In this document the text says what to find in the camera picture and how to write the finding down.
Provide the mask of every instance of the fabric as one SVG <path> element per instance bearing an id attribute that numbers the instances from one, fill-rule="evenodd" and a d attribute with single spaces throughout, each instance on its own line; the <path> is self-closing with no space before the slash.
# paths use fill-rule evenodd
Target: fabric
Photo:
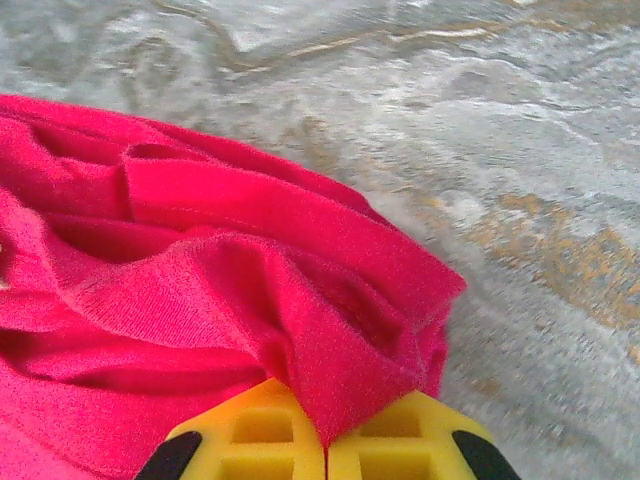
<path id="1" fill-rule="evenodd" d="M 274 376 L 325 444 L 436 395 L 463 279 L 355 191 L 236 141 L 0 96 L 0 477 L 130 479 Z"/>

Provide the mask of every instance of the red cloth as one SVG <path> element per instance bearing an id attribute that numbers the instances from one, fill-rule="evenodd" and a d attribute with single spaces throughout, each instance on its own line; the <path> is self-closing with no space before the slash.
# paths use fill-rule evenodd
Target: red cloth
<path id="1" fill-rule="evenodd" d="M 464 281 L 328 178 L 241 143 L 0 96 L 0 477 L 128 479 L 275 376 L 327 444 L 435 395 Z"/>

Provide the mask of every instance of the yellow foam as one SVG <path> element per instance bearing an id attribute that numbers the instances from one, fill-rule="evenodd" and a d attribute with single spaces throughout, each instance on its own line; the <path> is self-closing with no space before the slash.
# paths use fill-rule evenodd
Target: yellow foam
<path id="1" fill-rule="evenodd" d="M 182 480 L 324 480 L 324 451 L 287 387 L 266 382 L 176 427 L 202 444 Z"/>
<path id="2" fill-rule="evenodd" d="M 474 433 L 493 443 L 478 423 L 419 392 L 393 403 L 328 454 L 328 480 L 476 480 L 451 436 Z"/>

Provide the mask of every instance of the yellow object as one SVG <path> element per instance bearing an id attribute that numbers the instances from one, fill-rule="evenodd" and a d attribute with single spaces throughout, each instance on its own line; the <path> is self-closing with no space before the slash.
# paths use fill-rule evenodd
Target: yellow object
<path id="1" fill-rule="evenodd" d="M 181 480 L 324 480 L 324 450 L 290 390 L 271 379 L 176 427 L 202 444 Z"/>
<path id="2" fill-rule="evenodd" d="M 391 404 L 329 448 L 328 480 L 476 480 L 452 433 L 478 423 L 422 393 Z"/>

